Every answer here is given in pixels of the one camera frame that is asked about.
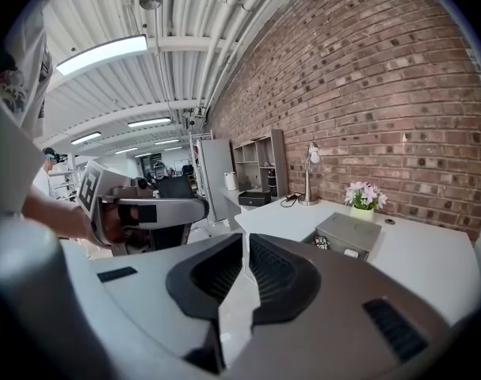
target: desk lamp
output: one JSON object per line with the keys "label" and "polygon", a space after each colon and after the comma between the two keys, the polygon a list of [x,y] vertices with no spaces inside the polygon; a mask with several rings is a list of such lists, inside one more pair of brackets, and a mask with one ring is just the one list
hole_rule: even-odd
{"label": "desk lamp", "polygon": [[319,148],[311,142],[307,151],[307,159],[305,161],[305,194],[298,197],[298,202],[303,206],[313,206],[318,203],[318,198],[311,194],[311,178],[309,173],[313,165],[319,163]]}

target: sleeve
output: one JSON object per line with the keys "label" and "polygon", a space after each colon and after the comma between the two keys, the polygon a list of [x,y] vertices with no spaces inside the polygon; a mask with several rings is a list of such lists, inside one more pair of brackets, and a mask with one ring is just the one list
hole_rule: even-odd
{"label": "sleeve", "polygon": [[38,5],[17,20],[0,52],[0,98],[33,139],[43,134],[44,98],[52,71],[42,7]]}
{"label": "sleeve", "polygon": [[43,169],[38,171],[36,177],[34,177],[32,185],[46,196],[50,196],[50,182],[48,181],[48,176]]}

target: white ceiling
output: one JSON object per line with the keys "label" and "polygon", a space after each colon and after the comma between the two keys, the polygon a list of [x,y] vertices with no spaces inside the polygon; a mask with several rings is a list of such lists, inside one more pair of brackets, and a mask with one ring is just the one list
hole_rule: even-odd
{"label": "white ceiling", "polygon": [[[54,70],[45,103],[45,135],[35,140],[38,146],[105,156],[132,146],[140,148],[133,155],[143,153],[163,139],[182,137],[187,142],[189,130],[184,129],[182,117],[190,116],[200,92],[200,104],[210,102],[229,55],[235,52],[238,61],[284,0],[163,0],[157,11],[158,54],[155,14],[142,9],[138,1],[51,0],[45,6],[54,67],[98,44],[138,33],[147,35],[149,51],[66,77]],[[242,13],[249,1],[253,7]],[[221,55],[225,46],[228,49]],[[128,122],[164,116],[172,119],[171,125],[128,127]],[[193,131],[200,129],[202,120],[195,119]],[[95,131],[101,132],[99,139],[71,145],[71,140]]]}

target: white desk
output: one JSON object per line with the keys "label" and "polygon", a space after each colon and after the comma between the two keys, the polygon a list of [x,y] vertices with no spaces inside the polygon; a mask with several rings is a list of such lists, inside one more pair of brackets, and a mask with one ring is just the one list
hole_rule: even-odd
{"label": "white desk", "polygon": [[[334,212],[349,207],[320,200],[305,207],[281,200],[235,216],[248,234],[266,234],[302,241]],[[395,225],[384,222],[386,218]],[[481,299],[481,279],[468,236],[459,231],[375,214],[382,226],[367,261],[426,300],[450,324],[475,311]]]}
{"label": "white desk", "polygon": [[[251,206],[241,206],[239,204],[239,194],[245,192],[245,190],[228,190],[227,188],[221,188],[220,191],[223,193],[226,200],[233,203],[235,206],[242,208],[242,212],[244,211],[251,211],[255,210],[258,207],[251,207]],[[253,188],[250,190],[251,192],[260,192],[260,188]]]}

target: red brick wall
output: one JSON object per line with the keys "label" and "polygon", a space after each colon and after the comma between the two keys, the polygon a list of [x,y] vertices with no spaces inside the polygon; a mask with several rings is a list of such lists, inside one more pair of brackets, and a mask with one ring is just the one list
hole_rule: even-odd
{"label": "red brick wall", "polygon": [[436,0],[292,0],[267,23],[208,127],[234,143],[284,131],[290,190],[307,145],[326,156],[320,197],[351,181],[387,194],[390,215],[481,228],[481,81]]}

